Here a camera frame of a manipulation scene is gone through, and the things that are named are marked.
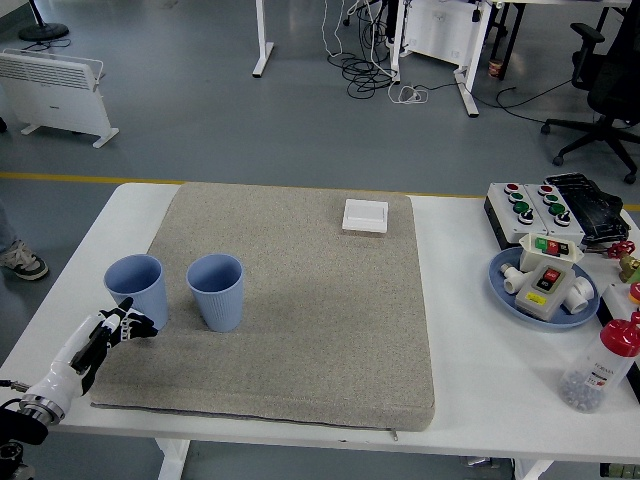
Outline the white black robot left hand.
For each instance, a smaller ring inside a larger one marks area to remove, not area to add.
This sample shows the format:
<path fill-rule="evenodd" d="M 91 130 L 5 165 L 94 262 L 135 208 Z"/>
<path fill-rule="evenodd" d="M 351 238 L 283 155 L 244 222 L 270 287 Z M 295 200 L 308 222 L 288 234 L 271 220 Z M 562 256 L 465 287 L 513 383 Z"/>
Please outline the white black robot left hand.
<path fill-rule="evenodd" d="M 54 357 L 49 372 L 29 387 L 22 409 L 42 409 L 64 417 L 74 399 L 91 388 L 108 351 L 121 342 L 158 334 L 154 322 L 133 308 L 130 297 L 117 307 L 88 316 Z"/>

